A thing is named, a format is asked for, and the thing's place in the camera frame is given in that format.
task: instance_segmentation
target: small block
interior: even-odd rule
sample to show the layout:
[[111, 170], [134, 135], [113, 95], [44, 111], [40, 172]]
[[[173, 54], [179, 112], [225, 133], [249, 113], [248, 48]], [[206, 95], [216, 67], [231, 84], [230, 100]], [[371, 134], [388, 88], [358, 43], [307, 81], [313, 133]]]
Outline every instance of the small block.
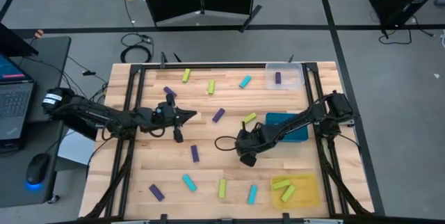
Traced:
[[250, 79], [251, 79], [250, 75], [246, 75], [244, 80], [241, 82], [241, 84], [239, 84], [239, 86], [241, 88], [245, 88], [247, 86], [247, 84], [249, 83]]
[[288, 179], [286, 179], [286, 180], [284, 180], [284, 181], [274, 183], [274, 184], [272, 185], [272, 188], [273, 188], [273, 190], [275, 190], [275, 189], [280, 189], [280, 188], [282, 188], [282, 187], [290, 186], [290, 185], [291, 185], [291, 181], [288, 180]]
[[151, 185], [148, 189], [154, 194], [154, 197], [156, 197], [158, 201], [162, 201], [164, 199], [164, 195], [159, 191], [158, 187], [155, 186], [154, 184]]
[[250, 115], [244, 118], [244, 122], [248, 124], [251, 120], [255, 119], [256, 117], [257, 117], [256, 113], [251, 113]]
[[220, 118], [223, 116], [224, 113], [225, 113], [224, 109], [218, 110], [218, 112], [216, 112], [215, 116], [211, 120], [214, 121], [215, 123], [217, 123], [220, 120]]
[[250, 187], [249, 200], [248, 200], [249, 205], [255, 204], [255, 198], [257, 197], [257, 191], [258, 191], [257, 185], [252, 185]]
[[190, 68], [186, 68], [186, 70], [184, 71], [184, 75], [182, 77], [182, 82], [187, 82], [189, 77], [190, 77]]
[[207, 90], [209, 95], [212, 95], [215, 92], [215, 80], [210, 80], [209, 89]]
[[165, 87], [165, 88], [164, 88], [164, 92], [166, 92], [167, 94], [169, 94], [169, 93], [172, 94], [173, 97], [176, 97], [176, 96], [177, 96], [176, 93], [173, 92], [173, 90], [169, 89], [169, 87]]
[[193, 162], [199, 162], [200, 161], [200, 157], [197, 155], [197, 147], [196, 147], [196, 145], [192, 145], [190, 148], [192, 149]]
[[275, 84], [281, 84], [281, 73], [280, 72], [275, 73]]
[[182, 175], [182, 179], [184, 180], [184, 182], [187, 184], [188, 188], [190, 189], [190, 191], [195, 192], [197, 187], [195, 185], [195, 183], [193, 183], [192, 179], [190, 178], [190, 176], [188, 175]]
[[220, 192], [218, 194], [218, 197], [221, 199], [225, 198], [225, 184], [226, 184], [226, 179], [220, 179]]
[[281, 197], [281, 200], [284, 202], [287, 202], [287, 200], [292, 196], [293, 192], [295, 191], [295, 187], [290, 185], [286, 192], [284, 192], [283, 196]]

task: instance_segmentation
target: lime green block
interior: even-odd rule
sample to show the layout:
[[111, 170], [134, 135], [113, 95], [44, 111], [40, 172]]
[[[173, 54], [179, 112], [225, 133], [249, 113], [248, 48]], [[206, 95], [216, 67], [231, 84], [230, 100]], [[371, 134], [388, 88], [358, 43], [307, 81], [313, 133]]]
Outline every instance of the lime green block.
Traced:
[[295, 191], [295, 187], [290, 185], [286, 192], [284, 192], [283, 196], [281, 197], [281, 200], [283, 202], [287, 202], [287, 200], [293, 195], [293, 192]]
[[190, 76], [190, 68], [186, 68], [186, 71], [184, 72], [184, 75], [182, 77], [182, 82], [187, 82], [189, 76]]
[[251, 113], [246, 118], [244, 118], [244, 122], [247, 124], [247, 123], [249, 123], [249, 121], [255, 119], [256, 117], [257, 117], [256, 113]]
[[275, 190], [275, 189], [280, 189], [280, 188], [282, 188], [282, 187], [290, 186], [290, 185], [291, 185], [291, 181], [288, 180], [288, 179], [286, 179], [286, 180], [284, 180], [284, 181], [274, 183], [274, 184], [272, 185], [272, 188], [273, 188], [273, 190]]
[[226, 184], [226, 180], [220, 179], [220, 193], [218, 194], [218, 197], [221, 199], [225, 198], [225, 184]]
[[209, 89], [207, 90], [209, 95], [212, 95], [215, 92], [215, 80], [210, 80]]

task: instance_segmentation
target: white sticker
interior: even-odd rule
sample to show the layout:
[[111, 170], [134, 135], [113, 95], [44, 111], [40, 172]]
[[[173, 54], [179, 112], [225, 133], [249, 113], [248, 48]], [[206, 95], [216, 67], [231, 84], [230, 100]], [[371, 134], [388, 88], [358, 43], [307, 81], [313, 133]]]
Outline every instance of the white sticker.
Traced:
[[53, 100], [53, 99], [44, 99], [43, 100], [43, 103], [50, 103], [50, 104], [55, 104], [56, 103], [56, 101], [55, 100]]
[[62, 97], [55, 94], [47, 94], [45, 98], [57, 99], [59, 102], [62, 101]]

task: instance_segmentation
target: wooden table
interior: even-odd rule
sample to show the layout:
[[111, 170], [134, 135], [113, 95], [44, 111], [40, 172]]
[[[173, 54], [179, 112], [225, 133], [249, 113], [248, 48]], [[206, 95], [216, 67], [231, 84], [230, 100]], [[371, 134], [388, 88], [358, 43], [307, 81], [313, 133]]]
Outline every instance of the wooden table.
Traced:
[[[130, 64], [113, 66], [106, 105], [122, 109], [129, 68]], [[337, 90], [341, 93], [336, 64], [320, 62], [318, 68], [323, 92], [328, 94]], [[259, 154], [254, 168], [243, 165], [235, 151], [222, 152], [217, 150], [213, 143], [218, 136], [236, 136], [241, 128], [241, 121], [252, 112], [258, 115], [256, 121], [264, 122], [268, 112], [298, 113], [305, 110], [308, 101], [304, 87], [300, 90], [266, 89], [262, 68], [192, 70], [187, 83], [181, 82], [183, 73], [182, 69], [146, 72], [141, 106], [155, 108], [159, 102], [165, 100], [163, 88], [168, 86], [178, 94], [175, 100], [179, 108], [195, 110], [198, 113], [181, 129], [185, 140], [183, 143], [176, 143], [172, 139], [172, 128], [166, 129], [161, 138], [138, 133], [125, 219], [159, 219], [161, 214], [167, 214], [169, 219], [281, 218], [283, 212], [290, 213], [291, 218], [328, 217], [312, 127], [309, 127], [308, 141], [279, 143], [275, 148]], [[252, 80], [245, 89], [240, 89], [238, 85], [247, 74]], [[207, 94], [210, 79], [216, 81], [214, 95]], [[137, 80], [136, 78], [133, 86], [130, 109], [134, 107]], [[226, 113], [215, 124], [211, 119], [219, 108], [224, 108]], [[254, 122], [247, 125], [248, 130], [253, 128]], [[341, 130], [345, 136], [355, 139], [353, 128], [345, 126], [341, 127]], [[103, 140], [99, 137], [96, 146], [102, 143]], [[199, 163], [192, 161], [191, 145], [198, 147]], [[220, 145], [233, 146], [233, 140], [221, 140]], [[345, 185], [365, 208], [373, 211], [357, 146], [337, 137], [336, 148]], [[92, 158], [80, 216], [87, 214], [107, 189], [115, 149], [116, 141], [109, 141]], [[321, 204], [299, 209], [275, 209], [270, 194], [271, 177], [308, 172], [317, 176]], [[196, 192], [188, 190], [182, 181], [184, 174], [191, 176], [198, 188]], [[227, 179], [225, 199], [218, 198], [218, 182], [221, 178]], [[165, 195], [163, 202], [158, 202], [149, 191], [151, 184], [157, 185]], [[259, 187], [255, 205], [247, 204], [251, 184]], [[337, 189], [332, 181], [331, 187], [336, 211], [340, 212]], [[118, 212], [120, 189], [115, 195], [114, 214]]]

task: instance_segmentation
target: blue tray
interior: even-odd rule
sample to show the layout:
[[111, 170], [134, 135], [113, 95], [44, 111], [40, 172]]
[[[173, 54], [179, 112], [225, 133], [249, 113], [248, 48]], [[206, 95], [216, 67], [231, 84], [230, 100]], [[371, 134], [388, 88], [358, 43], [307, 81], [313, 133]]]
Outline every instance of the blue tray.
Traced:
[[[285, 120], [295, 116], [295, 113], [267, 113], [266, 114], [266, 124], [278, 124], [284, 122]], [[282, 142], [287, 143], [299, 143], [307, 141], [309, 139], [309, 133], [307, 132], [307, 126], [295, 130], [290, 134], [284, 136]]]

